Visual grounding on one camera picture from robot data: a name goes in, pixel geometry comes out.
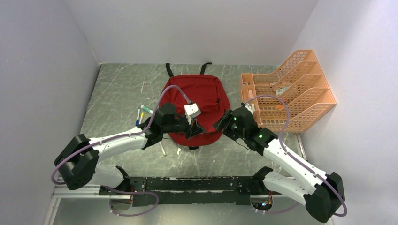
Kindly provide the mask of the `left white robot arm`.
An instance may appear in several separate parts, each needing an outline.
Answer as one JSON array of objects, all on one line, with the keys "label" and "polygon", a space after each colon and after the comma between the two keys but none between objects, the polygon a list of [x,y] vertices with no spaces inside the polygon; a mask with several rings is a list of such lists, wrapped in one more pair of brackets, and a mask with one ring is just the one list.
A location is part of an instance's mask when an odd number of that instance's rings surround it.
[{"label": "left white robot arm", "polygon": [[103,183],[123,195],[130,188],[127,173],[119,166],[107,168],[99,162],[130,150],[144,150],[161,142],[167,133],[182,133],[186,139],[204,133],[196,119],[201,114],[198,105],[185,105],[184,112],[178,114],[176,107],[167,103],[137,127],[114,136],[90,139],[76,135],[55,159],[55,170],[69,190]]}]

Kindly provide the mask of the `red backpack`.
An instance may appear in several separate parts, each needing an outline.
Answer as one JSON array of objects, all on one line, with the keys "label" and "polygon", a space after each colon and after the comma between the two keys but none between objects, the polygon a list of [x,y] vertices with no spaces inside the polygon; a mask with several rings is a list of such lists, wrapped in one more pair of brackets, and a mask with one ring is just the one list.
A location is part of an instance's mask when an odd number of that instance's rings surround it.
[{"label": "red backpack", "polygon": [[196,150],[217,141],[222,132],[217,131],[213,125],[230,109],[230,102],[220,79],[205,74],[206,66],[211,64],[211,62],[203,64],[199,74],[191,75],[174,75],[170,64],[165,64],[169,75],[165,88],[171,85],[178,86],[200,110],[195,119],[197,124],[204,128],[202,133],[189,138],[184,133],[169,134],[174,142],[188,147],[189,150]]}]

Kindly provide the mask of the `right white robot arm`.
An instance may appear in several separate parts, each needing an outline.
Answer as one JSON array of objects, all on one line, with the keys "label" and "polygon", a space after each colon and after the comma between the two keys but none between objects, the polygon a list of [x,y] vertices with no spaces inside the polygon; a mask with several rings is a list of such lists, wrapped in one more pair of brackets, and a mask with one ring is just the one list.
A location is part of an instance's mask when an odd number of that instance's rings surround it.
[{"label": "right white robot arm", "polygon": [[253,113],[245,106],[228,109],[213,127],[234,141],[242,139],[248,149],[274,161],[291,175],[288,178],[275,171],[264,173],[253,182],[258,194],[278,192],[305,206],[322,223],[333,215],[347,215],[342,177],[336,172],[328,174],[300,158],[274,132],[258,127]]}]

